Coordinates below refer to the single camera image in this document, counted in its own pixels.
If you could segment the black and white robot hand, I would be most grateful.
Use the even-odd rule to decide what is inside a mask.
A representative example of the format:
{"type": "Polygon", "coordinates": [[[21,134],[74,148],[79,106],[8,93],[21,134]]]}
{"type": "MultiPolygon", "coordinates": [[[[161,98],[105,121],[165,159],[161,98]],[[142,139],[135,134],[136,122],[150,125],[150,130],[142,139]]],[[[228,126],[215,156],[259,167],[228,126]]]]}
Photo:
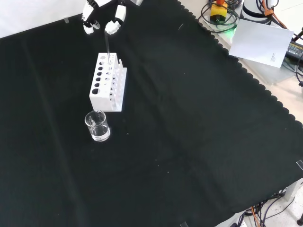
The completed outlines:
{"type": "MultiPolygon", "coordinates": [[[[93,17],[94,10],[103,7],[111,2],[113,2],[113,0],[87,0],[86,1],[81,16],[83,28],[86,34],[90,35],[94,32],[95,29],[96,30],[100,29],[99,22],[93,17]]],[[[125,1],[118,0],[115,18],[114,20],[109,21],[105,26],[105,32],[108,35],[113,35],[119,30],[119,28],[125,21],[126,11],[127,8],[125,5],[125,1]]]]}

